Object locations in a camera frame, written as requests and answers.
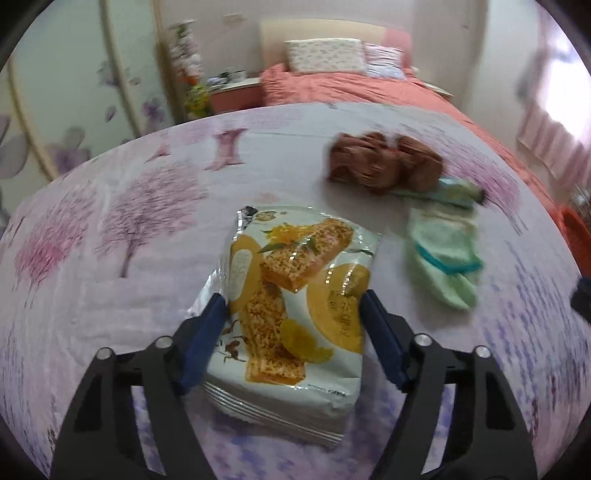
floral tablecloth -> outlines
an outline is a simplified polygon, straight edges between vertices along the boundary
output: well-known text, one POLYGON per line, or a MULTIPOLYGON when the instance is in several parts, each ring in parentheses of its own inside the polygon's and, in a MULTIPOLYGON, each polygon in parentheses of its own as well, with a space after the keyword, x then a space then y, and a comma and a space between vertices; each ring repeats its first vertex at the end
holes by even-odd
MULTIPOLYGON (((385 307, 446 347, 489 345, 523 412, 540 475, 556 461, 591 401, 591 329, 569 307, 579 271, 544 208, 487 145, 445 115, 313 103, 227 113, 140 138, 14 212, 0 242, 0 413, 42 471, 49 472, 95 352, 143 349, 174 332, 216 267, 236 211, 273 203, 311 205, 385 233, 370 285, 385 307), (449 174, 486 189, 488 201, 477 207, 486 267, 473 311, 442 305, 409 277, 404 239, 416 200, 325 180, 335 135, 369 130, 423 140, 449 174)), ((136 397, 145 455, 158 470, 136 397)), ((370 344, 361 396, 334 449, 225 416, 199 388, 185 399, 214 471, 228 480, 366 479, 403 401, 370 344)), ((452 401, 449 388, 426 469, 440 461, 452 401)))

pink curtain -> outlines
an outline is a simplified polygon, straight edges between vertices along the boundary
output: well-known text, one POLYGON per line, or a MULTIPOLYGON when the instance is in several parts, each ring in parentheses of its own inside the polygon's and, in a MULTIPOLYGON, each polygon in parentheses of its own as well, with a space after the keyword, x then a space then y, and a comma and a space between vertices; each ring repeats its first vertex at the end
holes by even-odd
POLYGON ((540 28, 543 62, 518 139, 565 188, 591 187, 591 76, 541 9, 540 28))

metal screw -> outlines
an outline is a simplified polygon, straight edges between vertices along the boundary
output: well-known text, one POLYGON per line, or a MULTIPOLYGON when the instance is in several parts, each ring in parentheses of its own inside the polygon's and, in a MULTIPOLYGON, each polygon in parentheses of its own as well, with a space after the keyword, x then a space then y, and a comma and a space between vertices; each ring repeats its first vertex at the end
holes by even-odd
POLYGON ((477 346, 475 351, 480 358, 489 358, 491 356, 491 351, 484 345, 477 346))
POLYGON ((113 355, 113 350, 111 350, 110 348, 108 348, 106 346, 99 349, 99 351, 96 353, 96 357, 99 360, 107 360, 111 355, 113 355))
POLYGON ((425 335, 424 333, 419 333, 414 337, 414 343, 420 346, 429 346, 433 343, 433 339, 429 337, 429 335, 425 335))
POLYGON ((160 337, 156 340, 156 347, 157 348, 168 348, 173 344, 173 340, 170 337, 160 337))

bedside table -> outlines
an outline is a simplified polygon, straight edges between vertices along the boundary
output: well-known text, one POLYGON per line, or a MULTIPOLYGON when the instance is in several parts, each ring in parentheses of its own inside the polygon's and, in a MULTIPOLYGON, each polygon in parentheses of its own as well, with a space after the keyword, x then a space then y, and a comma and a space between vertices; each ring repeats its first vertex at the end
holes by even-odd
POLYGON ((215 114, 263 106, 261 79, 227 83, 210 93, 209 103, 215 114))
POLYGON ((444 100, 447 100, 448 102, 452 101, 453 95, 451 93, 449 93, 448 91, 446 91, 442 88, 439 88, 437 85, 433 85, 432 83, 427 83, 427 82, 423 82, 423 83, 425 84, 425 87, 427 87, 432 92, 435 92, 436 94, 438 94, 444 100))

green cloth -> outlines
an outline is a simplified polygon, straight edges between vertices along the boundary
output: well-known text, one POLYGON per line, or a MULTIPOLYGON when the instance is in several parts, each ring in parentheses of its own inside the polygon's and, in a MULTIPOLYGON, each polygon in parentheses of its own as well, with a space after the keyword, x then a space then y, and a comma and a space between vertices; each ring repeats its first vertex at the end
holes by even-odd
POLYGON ((442 302, 468 310, 478 300, 483 263, 476 253, 478 229, 461 209, 412 209, 408 224, 410 265, 442 302))

